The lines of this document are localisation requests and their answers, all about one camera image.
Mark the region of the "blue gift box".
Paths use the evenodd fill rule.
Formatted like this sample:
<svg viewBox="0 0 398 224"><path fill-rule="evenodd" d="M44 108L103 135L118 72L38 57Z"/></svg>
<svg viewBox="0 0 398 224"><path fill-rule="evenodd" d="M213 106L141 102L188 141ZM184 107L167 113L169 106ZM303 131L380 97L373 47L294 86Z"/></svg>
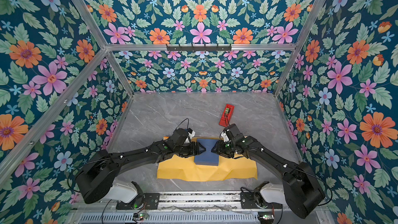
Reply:
<svg viewBox="0 0 398 224"><path fill-rule="evenodd" d="M214 139L197 139L197 142L201 144L201 154L194 157L194 162L198 166L218 166L219 156L212 152L212 149L217 144L217 140Z"/></svg>

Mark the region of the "yellow orange wrapping paper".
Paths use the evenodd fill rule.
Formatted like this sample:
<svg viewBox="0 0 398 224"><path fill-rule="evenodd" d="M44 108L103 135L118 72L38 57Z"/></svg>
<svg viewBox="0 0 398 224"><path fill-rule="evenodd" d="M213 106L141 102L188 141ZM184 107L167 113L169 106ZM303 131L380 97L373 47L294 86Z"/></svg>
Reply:
<svg viewBox="0 0 398 224"><path fill-rule="evenodd" d="M174 155L172 159L159 163L157 169L158 179L180 179L184 181L223 181L227 179L249 179L258 178L257 164L253 160L245 157L228 159L219 156L219 165L198 166L194 162L194 157L181 158Z"/></svg>

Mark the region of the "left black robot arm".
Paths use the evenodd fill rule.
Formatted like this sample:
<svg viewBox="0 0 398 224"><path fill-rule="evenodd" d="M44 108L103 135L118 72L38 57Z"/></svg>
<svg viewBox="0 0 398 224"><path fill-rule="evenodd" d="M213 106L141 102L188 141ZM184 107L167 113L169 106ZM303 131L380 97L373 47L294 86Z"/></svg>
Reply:
<svg viewBox="0 0 398 224"><path fill-rule="evenodd" d="M98 151L82 166L75 177L86 204L95 203L110 192L114 180L120 174L147 164L163 162L177 155L189 158L200 155L206 148L191 140L193 130L176 129L166 140L156 141L147 147L132 151L109 153Z"/></svg>

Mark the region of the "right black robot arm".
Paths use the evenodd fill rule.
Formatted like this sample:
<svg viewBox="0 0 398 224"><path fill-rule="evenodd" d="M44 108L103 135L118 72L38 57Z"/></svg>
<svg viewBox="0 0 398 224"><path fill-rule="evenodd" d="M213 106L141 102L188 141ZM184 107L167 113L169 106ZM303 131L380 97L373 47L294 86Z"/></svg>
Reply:
<svg viewBox="0 0 398 224"><path fill-rule="evenodd" d="M281 185L263 182L252 192L257 206L270 203L287 206L305 219L325 198L318 178L305 162L295 163L272 152L252 136L244 136L235 124L224 128L211 152L233 159L236 154L253 160L272 172Z"/></svg>

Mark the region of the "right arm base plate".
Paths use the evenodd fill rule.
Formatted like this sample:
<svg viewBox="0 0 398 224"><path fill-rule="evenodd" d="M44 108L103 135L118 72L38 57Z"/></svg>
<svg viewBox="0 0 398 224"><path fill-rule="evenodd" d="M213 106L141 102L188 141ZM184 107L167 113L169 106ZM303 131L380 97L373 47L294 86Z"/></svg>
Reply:
<svg viewBox="0 0 398 224"><path fill-rule="evenodd" d="M251 190L246 187L240 188L240 204L243 209L282 209L279 203L266 202L259 191Z"/></svg>

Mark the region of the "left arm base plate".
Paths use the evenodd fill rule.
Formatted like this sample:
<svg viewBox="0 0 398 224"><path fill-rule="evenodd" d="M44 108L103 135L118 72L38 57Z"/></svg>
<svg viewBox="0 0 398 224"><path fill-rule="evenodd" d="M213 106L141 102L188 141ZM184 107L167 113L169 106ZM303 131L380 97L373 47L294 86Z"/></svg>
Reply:
<svg viewBox="0 0 398 224"><path fill-rule="evenodd" d="M159 193L138 194L130 203L118 202L117 210L156 210L160 203Z"/></svg>

